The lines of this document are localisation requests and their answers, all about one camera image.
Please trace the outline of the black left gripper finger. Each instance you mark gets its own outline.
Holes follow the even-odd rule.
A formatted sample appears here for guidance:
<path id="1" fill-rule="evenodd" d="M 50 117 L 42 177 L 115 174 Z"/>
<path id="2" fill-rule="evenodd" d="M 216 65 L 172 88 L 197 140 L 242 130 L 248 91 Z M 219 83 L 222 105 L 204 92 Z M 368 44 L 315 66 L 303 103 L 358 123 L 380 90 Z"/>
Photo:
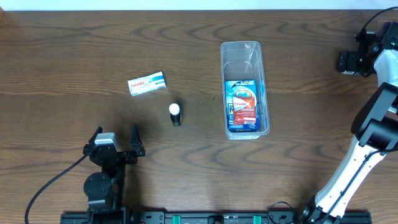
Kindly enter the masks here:
<path id="1" fill-rule="evenodd" d="M 87 145 L 95 145 L 95 139 L 96 139 L 97 135 L 99 135 L 102 132 L 103 132 L 103 128 L 101 126 L 98 126 L 94 135 L 92 135 L 92 137 L 87 142 Z"/>
<path id="2" fill-rule="evenodd" d="M 137 124 L 134 123 L 132 127 L 131 139 L 130 139 L 130 146 L 135 151 L 143 151 L 143 143 L 139 137 Z"/>

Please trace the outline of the red Panadol ActiFast box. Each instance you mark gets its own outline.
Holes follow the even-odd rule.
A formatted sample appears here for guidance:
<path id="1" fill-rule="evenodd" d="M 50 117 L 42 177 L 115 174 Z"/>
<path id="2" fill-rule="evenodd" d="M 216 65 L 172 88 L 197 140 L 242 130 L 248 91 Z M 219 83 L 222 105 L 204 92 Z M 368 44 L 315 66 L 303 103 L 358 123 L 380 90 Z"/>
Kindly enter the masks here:
<path id="1" fill-rule="evenodd" d="M 234 125 L 255 125 L 257 123 L 255 97 L 234 96 L 232 101 Z"/>

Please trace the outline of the blue Kool Fever box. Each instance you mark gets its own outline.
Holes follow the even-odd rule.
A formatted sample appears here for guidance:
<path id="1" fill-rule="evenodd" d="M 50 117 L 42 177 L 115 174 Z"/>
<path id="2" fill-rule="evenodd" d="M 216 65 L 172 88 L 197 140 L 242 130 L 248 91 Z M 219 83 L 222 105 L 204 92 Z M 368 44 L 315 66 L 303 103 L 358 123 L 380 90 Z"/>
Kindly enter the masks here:
<path id="1" fill-rule="evenodd" d="M 226 125 L 227 130 L 230 132 L 254 132 L 259 129 L 259 112 L 257 102 L 257 88 L 255 80 L 235 80 L 225 81 L 225 111 L 226 111 Z M 233 97 L 255 97 L 257 109 L 257 123 L 255 125 L 234 125 L 233 124 Z"/>

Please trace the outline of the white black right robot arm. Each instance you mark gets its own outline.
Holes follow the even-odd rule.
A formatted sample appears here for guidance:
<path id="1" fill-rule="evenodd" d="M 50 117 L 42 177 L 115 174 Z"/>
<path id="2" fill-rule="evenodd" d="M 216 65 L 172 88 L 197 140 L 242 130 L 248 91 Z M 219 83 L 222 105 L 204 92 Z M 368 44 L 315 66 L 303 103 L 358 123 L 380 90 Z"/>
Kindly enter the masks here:
<path id="1" fill-rule="evenodd" d="M 296 223 L 371 223 L 368 212 L 347 212 L 348 202 L 370 171 L 397 151 L 397 23 L 378 33 L 361 29 L 357 51 L 342 51 L 337 69 L 346 75 L 376 74 L 378 88 L 356 115 L 347 154 L 329 182 L 307 204 Z"/>

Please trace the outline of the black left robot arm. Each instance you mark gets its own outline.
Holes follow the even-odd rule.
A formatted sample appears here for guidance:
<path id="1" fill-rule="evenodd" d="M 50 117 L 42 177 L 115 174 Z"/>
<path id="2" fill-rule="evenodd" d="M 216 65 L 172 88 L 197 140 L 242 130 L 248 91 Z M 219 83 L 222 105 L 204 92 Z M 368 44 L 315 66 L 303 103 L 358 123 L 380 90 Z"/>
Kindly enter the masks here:
<path id="1" fill-rule="evenodd" d="M 139 137 L 137 126 L 132 127 L 130 151 L 119 151 L 114 133 L 104 133 L 98 127 L 85 144 L 83 154 L 101 167 L 85 180 L 83 190 L 88 197 L 88 219 L 86 223 L 134 223 L 130 208 L 122 205 L 126 166 L 137 163 L 145 156 L 145 149 Z"/>

